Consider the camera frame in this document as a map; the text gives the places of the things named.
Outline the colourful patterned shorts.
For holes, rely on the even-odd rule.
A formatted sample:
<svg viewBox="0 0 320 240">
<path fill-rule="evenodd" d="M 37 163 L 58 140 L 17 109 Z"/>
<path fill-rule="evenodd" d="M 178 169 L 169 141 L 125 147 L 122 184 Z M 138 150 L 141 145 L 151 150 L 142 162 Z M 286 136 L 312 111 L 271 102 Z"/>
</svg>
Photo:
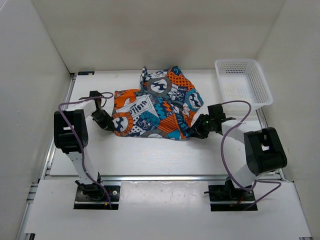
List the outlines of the colourful patterned shorts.
<svg viewBox="0 0 320 240">
<path fill-rule="evenodd" d="M 204 101 L 178 66 L 149 73 L 139 89 L 115 91 L 112 118 L 118 137 L 187 140 Z"/>
</svg>

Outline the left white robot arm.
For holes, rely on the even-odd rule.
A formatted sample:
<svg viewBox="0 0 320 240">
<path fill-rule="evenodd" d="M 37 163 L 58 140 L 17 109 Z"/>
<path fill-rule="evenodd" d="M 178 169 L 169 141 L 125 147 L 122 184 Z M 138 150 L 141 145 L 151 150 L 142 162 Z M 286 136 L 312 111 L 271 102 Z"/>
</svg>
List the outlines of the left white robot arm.
<svg viewBox="0 0 320 240">
<path fill-rule="evenodd" d="M 107 100 L 113 96 L 111 92 L 93 90 L 87 97 L 59 104 L 53 116 L 54 144 L 73 163 L 79 177 L 75 181 L 78 187 L 93 200 L 103 198 L 106 190 L 86 149 L 89 143 L 87 118 L 92 118 L 103 131 L 113 132 L 113 118 L 104 110 Z"/>
</svg>

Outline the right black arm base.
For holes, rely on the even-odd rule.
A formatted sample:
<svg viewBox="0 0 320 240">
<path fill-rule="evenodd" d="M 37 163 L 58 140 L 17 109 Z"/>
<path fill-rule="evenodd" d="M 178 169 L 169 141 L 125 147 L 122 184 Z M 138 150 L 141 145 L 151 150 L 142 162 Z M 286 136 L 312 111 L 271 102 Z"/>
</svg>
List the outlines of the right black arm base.
<svg viewBox="0 0 320 240">
<path fill-rule="evenodd" d="M 209 181 L 204 194 L 209 196 L 212 212 L 258 211 L 254 191 L 235 188 L 229 178 Z"/>
</svg>

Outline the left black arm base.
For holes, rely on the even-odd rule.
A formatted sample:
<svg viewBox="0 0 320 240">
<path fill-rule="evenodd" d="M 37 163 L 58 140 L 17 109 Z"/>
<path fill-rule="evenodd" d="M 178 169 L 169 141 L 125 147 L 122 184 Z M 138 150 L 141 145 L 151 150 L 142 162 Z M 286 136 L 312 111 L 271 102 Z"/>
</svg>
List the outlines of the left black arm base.
<svg viewBox="0 0 320 240">
<path fill-rule="evenodd" d="M 120 185 L 104 185 L 109 197 L 104 190 L 93 184 L 82 184 L 75 181 L 77 189 L 73 208 L 75 210 L 118 210 L 121 194 Z"/>
</svg>

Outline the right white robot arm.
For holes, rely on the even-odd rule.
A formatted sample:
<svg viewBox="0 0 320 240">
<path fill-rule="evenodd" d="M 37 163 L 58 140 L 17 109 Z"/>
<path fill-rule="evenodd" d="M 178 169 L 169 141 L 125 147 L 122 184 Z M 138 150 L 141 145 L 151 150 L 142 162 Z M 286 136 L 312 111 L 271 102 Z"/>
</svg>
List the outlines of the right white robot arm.
<svg viewBox="0 0 320 240">
<path fill-rule="evenodd" d="M 206 139 L 211 132 L 222 136 L 220 155 L 228 175 L 224 184 L 227 198 L 238 199 L 243 192 L 253 190 L 260 175 L 287 166 L 288 160 L 275 128 L 247 125 L 245 124 L 247 114 L 242 120 L 226 117 L 221 103 L 207 108 L 208 114 L 201 114 L 189 133 L 198 139 Z M 245 164 L 235 173 L 228 168 L 224 154 L 224 143 L 228 137 L 242 143 L 245 150 Z"/>
</svg>

